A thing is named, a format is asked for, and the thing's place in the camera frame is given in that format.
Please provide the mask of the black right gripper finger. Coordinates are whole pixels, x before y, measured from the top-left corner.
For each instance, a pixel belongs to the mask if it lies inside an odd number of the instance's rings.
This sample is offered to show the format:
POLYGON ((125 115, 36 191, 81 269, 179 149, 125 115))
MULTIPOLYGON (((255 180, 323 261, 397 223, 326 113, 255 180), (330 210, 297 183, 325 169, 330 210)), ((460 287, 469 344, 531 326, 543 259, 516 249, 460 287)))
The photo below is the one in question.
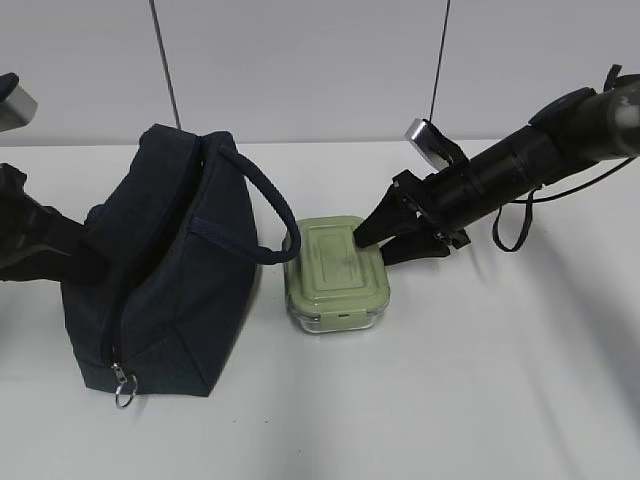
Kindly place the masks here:
POLYGON ((395 187, 389 187, 380 203, 354 231, 357 247, 366 248, 392 237, 414 233, 417 217, 395 187))
POLYGON ((438 232, 430 227, 413 231, 387 230, 382 233, 386 243, 382 246, 385 266, 450 255, 446 242, 438 238, 438 232))

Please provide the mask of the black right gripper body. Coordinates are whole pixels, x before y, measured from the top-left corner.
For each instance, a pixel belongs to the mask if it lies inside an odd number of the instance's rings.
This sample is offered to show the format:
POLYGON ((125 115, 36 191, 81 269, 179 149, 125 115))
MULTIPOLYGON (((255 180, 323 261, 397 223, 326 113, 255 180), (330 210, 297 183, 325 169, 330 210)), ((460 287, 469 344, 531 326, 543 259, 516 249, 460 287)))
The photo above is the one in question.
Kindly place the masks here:
POLYGON ((396 175, 392 186, 398 204, 412 213, 423 233, 454 248, 471 243, 464 229, 456 230, 444 220, 439 208, 428 196, 424 182, 409 170, 396 175))

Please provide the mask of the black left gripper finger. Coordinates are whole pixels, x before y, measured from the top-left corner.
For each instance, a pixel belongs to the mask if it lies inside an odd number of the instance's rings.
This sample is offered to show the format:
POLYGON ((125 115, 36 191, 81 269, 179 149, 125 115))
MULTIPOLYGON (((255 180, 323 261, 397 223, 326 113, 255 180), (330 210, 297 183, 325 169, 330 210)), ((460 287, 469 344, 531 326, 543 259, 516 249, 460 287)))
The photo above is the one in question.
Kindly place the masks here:
POLYGON ((49 277, 78 285, 102 283, 109 270, 109 261, 86 242, 83 224, 60 212, 53 212, 47 231, 47 270, 49 277))

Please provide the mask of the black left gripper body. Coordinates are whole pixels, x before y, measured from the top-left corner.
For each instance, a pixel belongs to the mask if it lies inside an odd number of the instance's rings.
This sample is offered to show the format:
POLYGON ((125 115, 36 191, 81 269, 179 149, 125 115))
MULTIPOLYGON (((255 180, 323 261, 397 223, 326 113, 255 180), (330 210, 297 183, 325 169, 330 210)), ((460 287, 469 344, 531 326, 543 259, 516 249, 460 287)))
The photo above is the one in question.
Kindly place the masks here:
POLYGON ((27 175, 1 164, 1 280, 61 281, 63 215, 24 190, 27 175))

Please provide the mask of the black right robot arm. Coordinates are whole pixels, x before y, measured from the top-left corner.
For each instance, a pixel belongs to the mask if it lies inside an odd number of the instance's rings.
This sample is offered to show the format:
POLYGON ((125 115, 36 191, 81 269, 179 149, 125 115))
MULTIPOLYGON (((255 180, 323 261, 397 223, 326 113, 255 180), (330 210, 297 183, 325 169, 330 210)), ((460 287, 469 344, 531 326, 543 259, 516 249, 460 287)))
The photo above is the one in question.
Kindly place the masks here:
POLYGON ((469 244, 467 226, 523 199, 525 217, 512 251, 533 220, 535 193, 606 160, 639 155, 639 77, 613 66, 602 91, 583 87, 540 110, 503 140, 469 158, 427 119, 406 137, 435 168, 419 178, 396 175, 373 212, 356 228, 355 244, 381 247, 385 265, 444 258, 469 244))

